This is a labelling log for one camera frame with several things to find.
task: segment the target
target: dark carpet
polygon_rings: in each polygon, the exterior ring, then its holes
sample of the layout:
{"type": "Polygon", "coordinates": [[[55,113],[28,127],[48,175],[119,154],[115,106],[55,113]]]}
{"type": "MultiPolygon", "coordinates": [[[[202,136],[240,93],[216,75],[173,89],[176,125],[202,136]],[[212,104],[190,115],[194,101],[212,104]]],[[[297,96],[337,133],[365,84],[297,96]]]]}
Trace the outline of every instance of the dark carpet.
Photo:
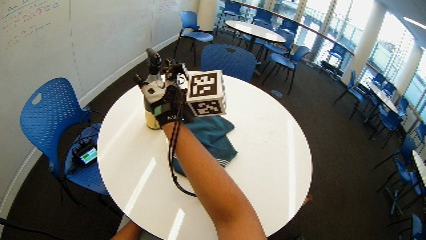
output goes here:
{"type": "MultiPolygon", "coordinates": [[[[214,37],[216,43],[237,44],[226,33],[214,37]]],[[[189,70],[197,70],[193,54],[189,53],[189,43],[189,40],[181,41],[177,60],[186,63],[189,70]]],[[[202,46],[202,43],[197,43],[198,53],[202,46]]],[[[170,58],[173,50],[174,43],[160,51],[161,57],[170,58]]],[[[143,78],[147,77],[145,63],[132,69],[96,97],[89,104],[93,110],[107,114],[117,98],[135,86],[132,79],[136,73],[143,78]]],[[[391,161],[377,170],[373,170],[373,166],[399,148],[403,133],[394,134],[383,149],[381,147],[386,131],[376,140],[369,140],[373,127],[364,124],[362,115],[357,113],[349,120],[354,99],[346,96],[333,106],[334,99],[345,90],[344,84],[325,73],[320,74],[318,69],[304,63],[298,66],[290,95],[286,95],[289,81],[284,81],[285,71],[281,70],[277,75],[273,73],[261,86],[265,75],[266,73],[261,73],[254,76],[252,84],[268,94],[272,90],[284,93],[277,101],[293,114],[305,132],[313,161],[313,200],[269,239],[292,239],[300,235],[304,239],[320,240],[398,239],[398,231],[410,226],[410,222],[391,227],[386,225],[410,217],[411,212],[423,218],[423,202],[418,201],[402,215],[390,215],[390,197],[386,191],[377,193],[376,190],[395,167],[391,161]]],[[[95,120],[101,121],[103,117],[95,115],[95,120]]],[[[48,173],[48,160],[41,157],[20,189],[8,220],[64,239],[109,239],[121,220],[112,210],[120,209],[108,197],[104,200],[112,205],[112,209],[107,209],[100,203],[95,193],[72,184],[69,187],[84,206],[77,206],[69,197],[61,194],[60,185],[48,173]]],[[[410,193],[402,202],[407,202],[413,197],[410,193]]],[[[52,238],[5,227],[1,239],[52,238]]]]}

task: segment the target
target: white cube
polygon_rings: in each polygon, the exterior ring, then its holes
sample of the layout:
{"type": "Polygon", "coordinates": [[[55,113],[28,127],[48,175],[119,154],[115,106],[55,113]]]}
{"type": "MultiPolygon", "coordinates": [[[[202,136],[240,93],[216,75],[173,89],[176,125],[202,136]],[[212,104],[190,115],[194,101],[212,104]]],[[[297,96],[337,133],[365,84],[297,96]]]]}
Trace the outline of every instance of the white cube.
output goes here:
{"type": "Polygon", "coordinates": [[[222,71],[189,75],[186,103],[197,117],[226,114],[222,71]]]}

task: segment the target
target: ceiling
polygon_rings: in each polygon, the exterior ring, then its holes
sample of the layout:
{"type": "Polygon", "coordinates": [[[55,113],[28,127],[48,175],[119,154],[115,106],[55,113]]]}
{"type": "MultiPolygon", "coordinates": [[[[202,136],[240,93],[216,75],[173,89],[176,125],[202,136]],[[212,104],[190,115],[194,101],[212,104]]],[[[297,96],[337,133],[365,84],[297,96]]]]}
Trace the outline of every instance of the ceiling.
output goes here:
{"type": "Polygon", "coordinates": [[[411,24],[403,17],[413,19],[426,26],[426,1],[425,0],[377,0],[387,11],[401,20],[402,24],[410,30],[417,44],[426,48],[426,29],[411,24]]]}

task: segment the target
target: cloth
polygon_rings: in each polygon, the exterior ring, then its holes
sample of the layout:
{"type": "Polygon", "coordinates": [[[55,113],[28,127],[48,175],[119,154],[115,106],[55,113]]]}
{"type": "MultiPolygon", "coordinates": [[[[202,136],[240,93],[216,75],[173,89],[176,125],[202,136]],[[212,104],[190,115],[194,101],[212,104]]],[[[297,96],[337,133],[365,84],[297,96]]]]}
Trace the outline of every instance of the cloth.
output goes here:
{"type": "MultiPolygon", "coordinates": [[[[234,129],[234,125],[221,116],[194,118],[194,122],[186,124],[198,141],[208,149],[217,162],[226,167],[237,155],[226,134],[234,129]]],[[[185,176],[184,170],[176,157],[173,157],[174,171],[185,176]]]]}

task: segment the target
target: black device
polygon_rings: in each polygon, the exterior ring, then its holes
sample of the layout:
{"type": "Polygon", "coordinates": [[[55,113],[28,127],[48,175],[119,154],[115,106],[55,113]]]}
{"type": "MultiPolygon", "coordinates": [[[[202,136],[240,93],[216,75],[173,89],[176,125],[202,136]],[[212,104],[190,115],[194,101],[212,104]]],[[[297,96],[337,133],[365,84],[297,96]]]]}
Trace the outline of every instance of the black device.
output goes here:
{"type": "Polygon", "coordinates": [[[79,165],[88,166],[97,160],[96,143],[91,140],[83,142],[79,147],[73,149],[73,162],[79,165]]]}

